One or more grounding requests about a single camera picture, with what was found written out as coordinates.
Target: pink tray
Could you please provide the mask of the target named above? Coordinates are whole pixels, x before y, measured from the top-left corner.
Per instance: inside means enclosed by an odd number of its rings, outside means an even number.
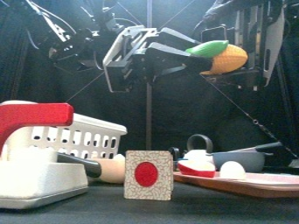
[[[221,178],[218,172],[215,178],[202,178],[175,172],[174,180],[259,198],[299,197],[299,176],[294,175],[247,173],[246,180],[233,180]]]

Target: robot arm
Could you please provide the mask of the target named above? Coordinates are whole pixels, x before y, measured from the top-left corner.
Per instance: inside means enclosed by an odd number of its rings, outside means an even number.
[[[183,69],[197,74],[210,70],[213,58],[187,53],[186,49],[215,39],[229,40],[245,49],[249,60],[238,71],[209,79],[242,88],[267,85],[283,41],[283,0],[217,0],[195,27],[193,38],[169,28],[158,31],[119,25],[111,13],[117,3],[89,1],[97,31],[75,31],[30,0],[12,0],[10,6],[26,18],[30,39],[55,66],[70,73],[93,68],[105,70],[111,92],[129,92],[138,80],[153,83],[161,75]],[[237,12],[237,23],[229,27],[222,19],[231,18],[231,11]]]

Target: metal pole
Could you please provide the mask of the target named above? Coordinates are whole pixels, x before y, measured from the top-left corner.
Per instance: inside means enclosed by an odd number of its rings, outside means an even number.
[[[154,1],[147,0],[147,27],[153,27]],[[153,86],[147,83],[146,90],[146,149],[153,149]]]

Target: dark gray tabletop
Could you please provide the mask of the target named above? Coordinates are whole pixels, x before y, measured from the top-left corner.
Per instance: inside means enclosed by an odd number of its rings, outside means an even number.
[[[0,209],[0,223],[298,223],[299,199],[258,199],[175,183],[173,200],[125,199],[125,187],[89,192],[31,210]]]

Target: red handle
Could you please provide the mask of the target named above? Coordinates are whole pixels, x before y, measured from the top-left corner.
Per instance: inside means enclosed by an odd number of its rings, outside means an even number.
[[[74,108],[69,103],[0,105],[0,155],[7,138],[26,126],[70,126]]]

